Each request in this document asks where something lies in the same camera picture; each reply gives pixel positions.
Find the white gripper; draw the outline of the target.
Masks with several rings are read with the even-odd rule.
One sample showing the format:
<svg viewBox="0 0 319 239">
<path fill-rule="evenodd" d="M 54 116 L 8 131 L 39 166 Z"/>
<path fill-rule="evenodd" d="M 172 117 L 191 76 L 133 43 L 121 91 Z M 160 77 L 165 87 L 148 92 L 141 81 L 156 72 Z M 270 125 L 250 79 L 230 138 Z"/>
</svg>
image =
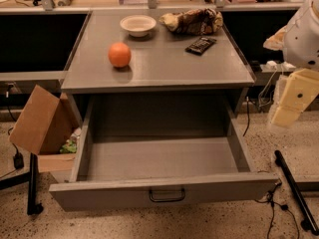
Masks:
<svg viewBox="0 0 319 239">
<path fill-rule="evenodd" d="M 319 0 L 306 0 L 286 27 L 267 38 L 263 47 L 283 49 L 286 62 L 307 68 L 284 77 L 277 87 L 279 97 L 270 123 L 289 128 L 319 95 Z"/>
</svg>

